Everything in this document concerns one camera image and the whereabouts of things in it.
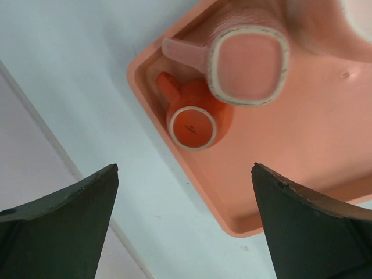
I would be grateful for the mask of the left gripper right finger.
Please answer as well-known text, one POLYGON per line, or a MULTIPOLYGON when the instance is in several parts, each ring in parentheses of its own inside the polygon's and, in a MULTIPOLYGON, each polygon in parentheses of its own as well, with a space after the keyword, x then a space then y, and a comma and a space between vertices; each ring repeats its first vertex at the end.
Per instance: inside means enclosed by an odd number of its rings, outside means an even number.
POLYGON ((371 210, 255 163, 252 184, 277 278, 371 278, 371 210))

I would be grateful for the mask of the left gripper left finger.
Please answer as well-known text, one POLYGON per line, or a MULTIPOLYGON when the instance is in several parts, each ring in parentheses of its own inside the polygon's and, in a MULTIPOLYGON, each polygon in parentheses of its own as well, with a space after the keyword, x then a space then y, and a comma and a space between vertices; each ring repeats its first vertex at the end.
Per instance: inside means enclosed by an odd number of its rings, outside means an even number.
POLYGON ((1 278, 95 278, 118 187, 110 164, 1 211, 1 278))

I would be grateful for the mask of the orange mug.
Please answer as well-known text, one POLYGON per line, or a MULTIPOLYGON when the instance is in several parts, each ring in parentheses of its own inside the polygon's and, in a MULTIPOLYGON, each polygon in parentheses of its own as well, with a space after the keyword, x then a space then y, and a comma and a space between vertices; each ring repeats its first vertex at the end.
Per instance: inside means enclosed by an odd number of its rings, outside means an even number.
POLYGON ((216 145, 227 134, 234 108, 216 99, 204 78, 182 83, 163 71, 155 83, 168 101, 167 130, 177 146, 200 151, 216 145))

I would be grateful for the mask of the small pink mug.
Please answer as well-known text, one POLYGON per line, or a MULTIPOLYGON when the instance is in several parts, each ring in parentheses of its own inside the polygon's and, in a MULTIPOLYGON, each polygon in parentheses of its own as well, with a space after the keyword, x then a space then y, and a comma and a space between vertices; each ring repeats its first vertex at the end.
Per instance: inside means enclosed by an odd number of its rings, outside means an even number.
POLYGON ((218 100, 265 105, 280 95, 288 74, 284 8, 283 1, 233 1, 201 18, 195 42, 165 37, 162 53, 202 73, 218 100))

